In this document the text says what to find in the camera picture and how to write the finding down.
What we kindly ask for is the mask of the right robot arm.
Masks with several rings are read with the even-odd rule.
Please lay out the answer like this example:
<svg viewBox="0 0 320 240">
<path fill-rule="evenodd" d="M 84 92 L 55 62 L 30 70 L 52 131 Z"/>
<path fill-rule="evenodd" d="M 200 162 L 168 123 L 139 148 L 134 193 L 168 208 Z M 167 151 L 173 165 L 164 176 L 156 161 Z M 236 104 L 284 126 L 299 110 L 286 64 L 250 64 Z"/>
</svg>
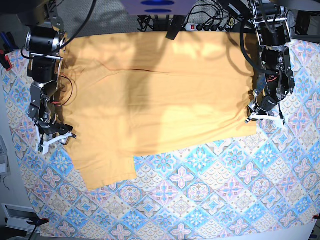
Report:
<svg viewBox="0 0 320 240">
<path fill-rule="evenodd" d="M 67 33 L 55 0 L 40 1 L 30 17 L 30 23 L 25 41 L 25 50 L 29 54 L 27 75 L 33 80 L 28 117 L 35 124 L 35 148 L 45 155 L 50 145 L 56 142 L 65 145 L 69 138 L 75 137 L 73 127 L 59 120 L 55 101 L 63 65 L 58 49 L 66 42 Z"/>
</svg>

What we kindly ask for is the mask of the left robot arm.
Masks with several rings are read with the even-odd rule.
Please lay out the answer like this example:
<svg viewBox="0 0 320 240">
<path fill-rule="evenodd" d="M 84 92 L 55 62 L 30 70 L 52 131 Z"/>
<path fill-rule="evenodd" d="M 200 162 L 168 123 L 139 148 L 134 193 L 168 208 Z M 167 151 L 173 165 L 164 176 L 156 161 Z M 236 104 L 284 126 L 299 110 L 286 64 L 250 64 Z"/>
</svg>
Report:
<svg viewBox="0 0 320 240">
<path fill-rule="evenodd" d="M 286 46 L 291 42 L 287 22 L 287 9 L 270 1 L 250 0 L 250 15 L 244 17 L 240 27 L 240 48 L 247 62 L 259 73 L 264 74 L 266 85 L 262 90 L 253 91 L 253 100 L 247 106 L 245 123 L 258 120 L 274 121 L 281 127 L 285 118 L 280 112 L 275 116 L 273 109 L 279 107 L 288 94 L 295 88 L 294 74 L 291 69 L 290 51 Z M 258 44 L 260 65 L 249 57 L 245 50 L 244 30 L 252 21 Z"/>
</svg>

